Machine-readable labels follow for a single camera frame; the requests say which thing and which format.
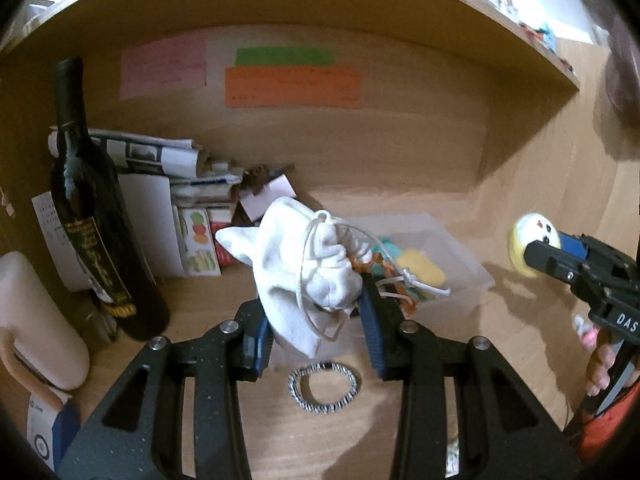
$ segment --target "bracelet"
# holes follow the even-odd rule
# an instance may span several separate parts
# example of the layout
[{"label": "bracelet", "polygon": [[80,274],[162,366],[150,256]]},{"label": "bracelet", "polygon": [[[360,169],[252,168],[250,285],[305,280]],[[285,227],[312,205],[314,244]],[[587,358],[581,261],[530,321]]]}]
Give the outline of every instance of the bracelet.
[{"label": "bracelet", "polygon": [[[333,370],[335,372],[345,374],[349,378],[351,389],[341,399],[329,404],[308,402],[308,400],[305,400],[300,393],[300,378],[307,375],[315,374],[316,372],[319,372],[321,370]],[[333,413],[341,410],[353,400],[353,397],[358,394],[359,389],[360,385],[358,384],[358,378],[356,377],[356,374],[353,373],[353,371],[349,367],[341,365],[340,363],[334,363],[332,361],[314,363],[303,368],[298,368],[297,370],[294,370],[291,375],[289,375],[289,393],[291,393],[291,396],[294,398],[298,406],[304,408],[308,412]]]}]

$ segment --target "drawstring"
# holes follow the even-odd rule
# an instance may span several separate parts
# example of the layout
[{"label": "drawstring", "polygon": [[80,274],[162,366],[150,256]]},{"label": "drawstring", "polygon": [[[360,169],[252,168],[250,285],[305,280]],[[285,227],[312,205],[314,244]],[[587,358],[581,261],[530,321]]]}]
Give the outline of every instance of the drawstring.
[{"label": "drawstring", "polygon": [[[313,232],[313,230],[316,228],[316,226],[320,225],[321,223],[327,223],[329,225],[343,226],[343,227],[353,229],[365,235],[367,238],[370,238],[378,245],[378,247],[380,248],[380,251],[385,255],[386,259],[394,266],[399,276],[396,276],[394,278],[383,278],[382,280],[378,280],[376,282],[376,286],[386,285],[387,283],[404,282],[404,284],[407,286],[421,288],[422,290],[426,290],[431,294],[436,294],[438,296],[449,296],[451,294],[450,288],[442,289],[442,288],[437,288],[435,286],[427,285],[426,283],[419,282],[417,277],[414,274],[412,274],[407,267],[405,267],[404,269],[401,269],[398,266],[398,264],[396,264],[396,261],[391,256],[391,254],[389,254],[389,252],[385,249],[382,241],[380,241],[372,233],[364,229],[361,229],[355,225],[352,225],[346,220],[335,219],[331,216],[331,213],[329,213],[328,211],[320,210],[320,211],[317,211],[315,216],[309,221],[309,224],[307,224],[305,232],[302,235],[302,257],[300,258],[300,267],[296,269],[296,276],[295,276],[296,301],[298,302],[298,308],[304,313],[306,325],[309,327],[311,332],[316,334],[319,338],[324,339],[325,341],[334,343],[335,341],[337,341],[338,336],[340,335],[340,331],[342,330],[342,327],[345,325],[345,323],[349,319],[349,316],[347,314],[343,314],[341,316],[342,319],[338,322],[338,327],[335,329],[334,334],[327,335],[325,332],[323,332],[316,326],[316,324],[313,322],[313,320],[309,316],[309,312],[307,311],[304,305],[304,300],[302,297],[302,289],[303,289],[302,273],[305,265],[306,245],[309,242],[309,238],[311,237],[311,233]],[[386,296],[390,298],[400,298],[400,299],[408,300],[409,302],[413,301],[412,298],[409,298],[404,294],[395,294],[393,292],[381,291],[380,296]]]}]

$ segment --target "orange string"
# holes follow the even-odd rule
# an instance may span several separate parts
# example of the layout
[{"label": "orange string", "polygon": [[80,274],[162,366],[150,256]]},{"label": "orange string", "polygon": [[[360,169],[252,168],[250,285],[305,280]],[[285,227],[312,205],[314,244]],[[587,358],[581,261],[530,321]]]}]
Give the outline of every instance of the orange string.
[{"label": "orange string", "polygon": [[[382,269],[385,273],[386,278],[395,278],[397,276],[400,276],[400,274],[398,274],[398,272],[396,271],[396,268],[390,262],[386,262],[385,259],[382,257],[381,253],[373,253],[373,257],[371,261],[366,264],[359,262],[352,256],[348,256],[348,258],[349,258],[349,261],[351,262],[351,267],[358,274],[371,272],[371,268],[373,267],[374,264],[380,264],[382,266]],[[395,282],[393,283],[393,285],[396,287],[396,291],[398,292],[398,294],[402,294],[404,296],[410,297],[409,293],[407,292],[406,288],[401,282]],[[402,313],[404,314],[405,317],[411,316],[416,313],[417,309],[416,309],[416,304],[414,300],[409,301],[409,300],[406,300],[405,298],[397,298],[397,299],[400,303],[400,308],[402,309]]]}]

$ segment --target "round yellow toy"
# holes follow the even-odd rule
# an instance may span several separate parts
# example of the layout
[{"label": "round yellow toy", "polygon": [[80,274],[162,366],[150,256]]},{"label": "round yellow toy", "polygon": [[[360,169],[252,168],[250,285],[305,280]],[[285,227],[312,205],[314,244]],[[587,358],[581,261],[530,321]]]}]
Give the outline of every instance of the round yellow toy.
[{"label": "round yellow toy", "polygon": [[539,213],[528,213],[516,222],[507,241],[511,265],[527,278],[539,275],[524,261],[524,250],[536,240],[560,249],[560,236],[553,224]]}]

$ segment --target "shelf board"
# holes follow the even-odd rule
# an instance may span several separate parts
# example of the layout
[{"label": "shelf board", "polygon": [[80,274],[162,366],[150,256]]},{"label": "shelf board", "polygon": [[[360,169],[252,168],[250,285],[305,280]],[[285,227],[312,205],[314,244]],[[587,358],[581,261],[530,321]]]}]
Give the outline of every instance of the shelf board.
[{"label": "shelf board", "polygon": [[484,0],[62,0],[5,46],[52,56],[160,38],[189,28],[292,23],[423,44],[578,88],[558,56]]}]

